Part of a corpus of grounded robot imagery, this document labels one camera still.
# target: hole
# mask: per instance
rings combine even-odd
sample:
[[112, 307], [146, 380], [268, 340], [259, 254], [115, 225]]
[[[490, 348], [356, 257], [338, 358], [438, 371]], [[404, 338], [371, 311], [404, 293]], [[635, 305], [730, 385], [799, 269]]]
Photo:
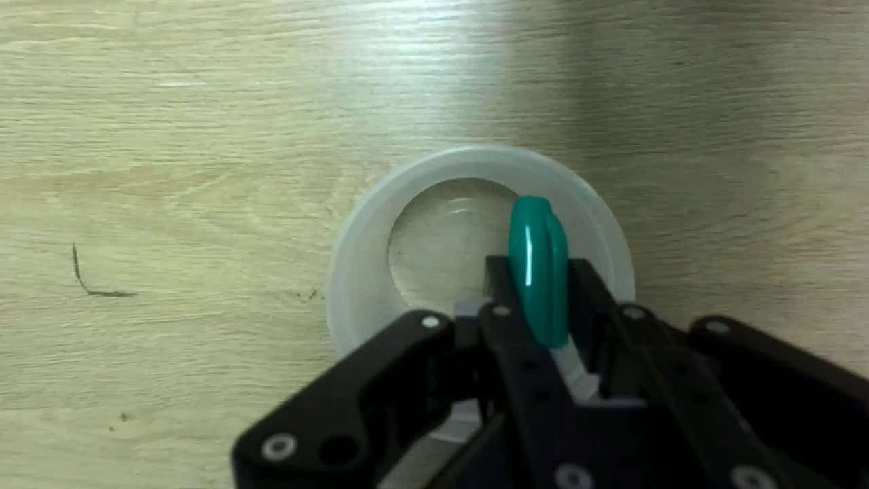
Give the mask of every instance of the hole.
[[356, 440], [350, 437], [333, 437], [320, 446], [320, 458], [332, 466], [340, 466], [352, 460], [359, 452]]
[[452, 314], [457, 301], [479, 296], [483, 257], [507, 254], [516, 198], [479, 178], [448, 180], [416, 196], [388, 241], [389, 271], [404, 302]]
[[696, 405], [707, 405], [711, 399], [703, 392], [694, 391], [691, 394], [691, 400], [694, 401]]

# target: plastic container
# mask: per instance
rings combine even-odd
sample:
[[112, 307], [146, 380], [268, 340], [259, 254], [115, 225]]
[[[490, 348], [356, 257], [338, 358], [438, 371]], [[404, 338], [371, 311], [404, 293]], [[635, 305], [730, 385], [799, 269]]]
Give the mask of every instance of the plastic container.
[[[433, 308], [428, 300], [433, 296], [442, 298], [445, 291], [468, 291], [463, 298], [481, 295], [483, 259], [507, 251], [510, 193], [505, 197], [489, 189], [474, 194], [471, 185], [466, 188], [471, 193], [430, 206], [434, 224], [402, 228], [397, 253], [403, 246], [405, 256], [413, 255], [410, 270], [411, 277], [419, 278], [417, 290], [400, 291], [395, 267], [390, 269], [390, 235], [405, 208], [428, 189], [468, 178], [497, 184], [493, 188], [500, 185], [515, 195], [547, 198], [564, 227], [570, 256], [590, 260], [618, 300], [634, 299], [634, 268], [625, 237], [613, 213], [582, 178], [531, 151], [492, 144], [461, 147], [393, 171], [348, 218], [332, 251], [326, 286], [328, 328], [339, 356], [405, 311]], [[479, 266], [451, 268], [453, 263]], [[442, 301], [434, 304], [445, 307]], [[585, 374], [574, 352], [568, 345], [553, 355], [571, 392], [584, 398], [596, 389], [596, 378]], [[460, 403], [432, 436], [463, 442], [478, 425], [474, 403]]]

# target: wood grain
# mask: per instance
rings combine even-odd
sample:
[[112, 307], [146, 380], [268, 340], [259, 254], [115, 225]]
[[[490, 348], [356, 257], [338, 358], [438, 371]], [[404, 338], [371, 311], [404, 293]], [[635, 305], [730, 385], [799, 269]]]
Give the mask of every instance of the wood grain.
[[[457, 144], [580, 173], [672, 321], [869, 375], [856, 0], [0, 0], [0, 66], [3, 486], [229, 487], [233, 438], [332, 362], [355, 200]], [[71, 243], [138, 295], [84, 294]]]

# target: dark mark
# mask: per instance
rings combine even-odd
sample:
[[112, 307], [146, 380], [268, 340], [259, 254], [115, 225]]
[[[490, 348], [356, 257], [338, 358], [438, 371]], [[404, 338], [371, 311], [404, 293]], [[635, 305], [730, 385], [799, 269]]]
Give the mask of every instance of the dark mark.
[[84, 284], [82, 280], [82, 271], [78, 267], [78, 249], [76, 248], [76, 244], [72, 244], [72, 266], [76, 271], [76, 280], [78, 280], [78, 284], [82, 286], [82, 289], [88, 293], [89, 296], [102, 296], [102, 297], [134, 297], [138, 294], [135, 292], [124, 292], [124, 291], [92, 291], [88, 288], [87, 285]]

